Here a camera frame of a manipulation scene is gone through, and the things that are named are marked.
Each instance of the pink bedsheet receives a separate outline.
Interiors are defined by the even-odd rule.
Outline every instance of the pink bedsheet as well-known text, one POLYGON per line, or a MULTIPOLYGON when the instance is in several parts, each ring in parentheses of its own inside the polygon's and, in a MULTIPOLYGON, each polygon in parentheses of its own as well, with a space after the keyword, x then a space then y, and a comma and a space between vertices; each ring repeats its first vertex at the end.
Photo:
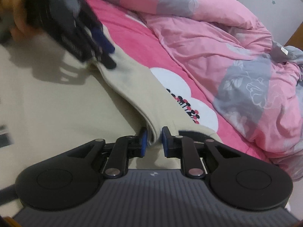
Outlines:
POLYGON ((130 57, 151 69, 164 87, 197 125, 217 132, 223 143, 256 158, 268 161, 253 143, 247 142, 220 116, 196 83, 166 52, 158 38, 136 14, 103 0, 87 0, 114 42, 130 57))
POLYGON ((106 1, 136 11, 219 114, 303 178, 303 51, 273 41, 237 0, 106 1))

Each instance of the blue gripper pad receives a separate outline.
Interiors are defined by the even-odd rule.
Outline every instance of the blue gripper pad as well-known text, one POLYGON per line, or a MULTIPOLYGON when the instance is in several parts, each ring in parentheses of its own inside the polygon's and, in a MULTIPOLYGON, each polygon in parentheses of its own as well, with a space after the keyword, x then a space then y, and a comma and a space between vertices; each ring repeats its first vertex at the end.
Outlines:
POLYGON ((164 156, 167 157, 167 151, 168 151, 168 147, 167 147, 167 138, 164 132, 164 129, 162 128, 162 132, 161 132, 161 136, 162 136, 162 145, 163 145, 163 151, 164 151, 164 156))
POLYGON ((91 36, 105 52, 109 54, 115 52, 115 47, 106 38, 106 36, 103 34, 100 28, 93 28, 91 30, 91 36))
POLYGON ((145 151, 147 147, 147 130, 143 133, 142 138, 140 139, 140 145, 141 145, 141 156, 145 156, 145 151))

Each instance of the person's hand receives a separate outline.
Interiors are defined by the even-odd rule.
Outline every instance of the person's hand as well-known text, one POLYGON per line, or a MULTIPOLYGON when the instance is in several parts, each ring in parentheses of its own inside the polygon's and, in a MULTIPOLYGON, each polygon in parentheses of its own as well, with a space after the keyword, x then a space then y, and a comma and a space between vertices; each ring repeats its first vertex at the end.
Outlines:
POLYGON ((40 29, 35 29, 26 23, 24 0, 0 0, 0 12, 13 13, 16 26, 10 28, 10 32, 15 41, 31 38, 41 33, 40 29))

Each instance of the gray ribbed platform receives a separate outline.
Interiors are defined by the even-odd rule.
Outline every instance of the gray ribbed platform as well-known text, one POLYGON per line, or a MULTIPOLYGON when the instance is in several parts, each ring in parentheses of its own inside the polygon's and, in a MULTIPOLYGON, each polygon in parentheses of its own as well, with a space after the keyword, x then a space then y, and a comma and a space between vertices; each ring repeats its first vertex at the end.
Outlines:
POLYGON ((14 219, 22 227, 290 227, 297 222, 283 208, 247 212, 227 206, 202 180, 180 170, 129 170, 105 181, 81 206, 59 212, 25 208, 14 219))

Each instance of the clothing tag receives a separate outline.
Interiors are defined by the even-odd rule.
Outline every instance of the clothing tag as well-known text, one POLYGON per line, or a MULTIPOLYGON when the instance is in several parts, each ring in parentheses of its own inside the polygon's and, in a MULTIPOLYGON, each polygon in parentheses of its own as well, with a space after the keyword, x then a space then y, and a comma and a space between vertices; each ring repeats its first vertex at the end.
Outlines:
POLYGON ((288 51, 286 50, 286 48, 282 47, 281 50, 284 54, 288 55, 288 51))

